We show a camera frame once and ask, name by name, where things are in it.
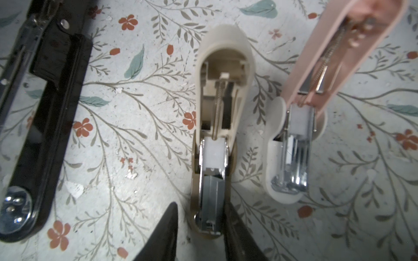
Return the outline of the pink mini stapler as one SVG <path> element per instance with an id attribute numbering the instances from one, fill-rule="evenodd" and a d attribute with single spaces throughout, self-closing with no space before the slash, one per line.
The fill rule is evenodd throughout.
<path id="1" fill-rule="evenodd" d="M 266 113 L 262 185 L 281 204 L 308 191 L 312 142 L 326 107 L 400 22 L 408 1 L 329 1 Z"/>

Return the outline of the beige mini stapler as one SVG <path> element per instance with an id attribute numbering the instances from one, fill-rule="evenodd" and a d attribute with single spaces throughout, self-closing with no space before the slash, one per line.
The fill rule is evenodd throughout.
<path id="1" fill-rule="evenodd" d="M 196 128 L 192 144 L 192 175 L 188 221 L 207 239 L 223 234 L 224 207 L 230 201 L 231 175 L 237 162 L 237 132 L 255 78 L 255 61 L 247 36 L 234 25 L 219 25 L 203 38 L 195 69 Z M 205 176 L 225 181 L 220 234 L 201 229 Z"/>

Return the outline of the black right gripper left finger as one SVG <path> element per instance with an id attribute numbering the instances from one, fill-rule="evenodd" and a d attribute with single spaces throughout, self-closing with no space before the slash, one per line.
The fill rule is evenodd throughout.
<path id="1" fill-rule="evenodd" d="M 134 261 L 175 261 L 178 234 L 178 207 L 169 204 L 147 243 Z"/>

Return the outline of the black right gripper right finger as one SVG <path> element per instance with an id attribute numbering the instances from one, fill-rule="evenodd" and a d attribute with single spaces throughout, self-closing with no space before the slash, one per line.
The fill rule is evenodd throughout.
<path id="1" fill-rule="evenodd" d="M 224 207 L 224 243 L 227 261 L 267 261 L 232 203 Z"/>

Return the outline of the black long stapler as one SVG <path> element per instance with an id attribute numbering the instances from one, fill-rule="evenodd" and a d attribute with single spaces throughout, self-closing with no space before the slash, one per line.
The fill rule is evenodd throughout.
<path id="1" fill-rule="evenodd" d="M 89 1 L 31 1 L 1 64 L 1 241 L 47 222 L 93 43 Z"/>

